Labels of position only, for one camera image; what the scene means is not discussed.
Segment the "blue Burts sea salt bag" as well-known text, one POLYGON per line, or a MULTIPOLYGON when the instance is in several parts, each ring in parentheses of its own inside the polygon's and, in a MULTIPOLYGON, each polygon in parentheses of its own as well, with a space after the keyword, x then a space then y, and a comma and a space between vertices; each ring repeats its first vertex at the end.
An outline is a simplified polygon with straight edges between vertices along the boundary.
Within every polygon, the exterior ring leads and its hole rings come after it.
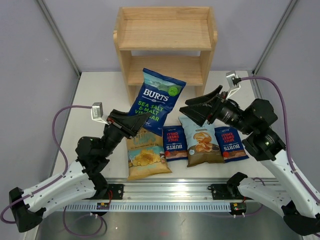
POLYGON ((143 128, 162 136, 166 118, 175 107, 187 83, 147 68, 144 68, 142 73, 143 84, 128 115, 150 113, 143 128))

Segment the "blue Burts chilli bag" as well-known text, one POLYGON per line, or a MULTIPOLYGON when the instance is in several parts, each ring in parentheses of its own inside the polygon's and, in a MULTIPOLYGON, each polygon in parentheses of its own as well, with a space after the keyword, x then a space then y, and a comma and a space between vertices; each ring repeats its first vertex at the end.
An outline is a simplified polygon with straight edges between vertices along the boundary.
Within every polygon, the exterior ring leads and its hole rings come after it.
POLYGON ((230 126, 216 127, 215 137, 225 163, 249 158, 237 129, 230 126))
POLYGON ((187 141, 181 125, 163 127, 164 155, 168 162, 187 160, 187 141))

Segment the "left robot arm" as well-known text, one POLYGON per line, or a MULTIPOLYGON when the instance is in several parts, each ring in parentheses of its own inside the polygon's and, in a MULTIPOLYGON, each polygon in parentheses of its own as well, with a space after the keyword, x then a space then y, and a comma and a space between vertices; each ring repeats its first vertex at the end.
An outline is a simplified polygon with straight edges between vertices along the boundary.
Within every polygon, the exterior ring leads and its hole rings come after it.
POLYGON ((101 174, 123 138, 137 135, 150 113, 130 116, 127 112, 112 110, 104 116, 102 103, 89 106, 91 119, 103 123, 102 137, 83 136, 75 152, 76 160, 65 163, 61 173, 27 189, 13 188, 9 192, 9 206, 13 224, 20 233, 38 226, 56 210, 83 199, 103 199, 108 194, 108 182, 101 174))

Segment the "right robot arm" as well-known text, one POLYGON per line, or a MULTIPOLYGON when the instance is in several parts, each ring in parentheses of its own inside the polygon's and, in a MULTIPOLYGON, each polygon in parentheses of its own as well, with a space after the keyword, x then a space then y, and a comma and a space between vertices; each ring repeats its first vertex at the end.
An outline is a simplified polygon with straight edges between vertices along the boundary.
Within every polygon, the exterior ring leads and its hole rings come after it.
POLYGON ((288 156, 289 147, 271 129, 278 119, 268 100, 256 98, 245 110, 228 98, 218 86, 209 94, 188 99, 180 112, 202 126, 220 120, 248 137, 242 140, 245 150, 266 167, 278 180, 285 194, 256 183, 238 172, 227 181, 227 193, 232 198, 241 195, 255 200, 280 215, 286 225, 301 236, 320 232, 320 195, 288 156))

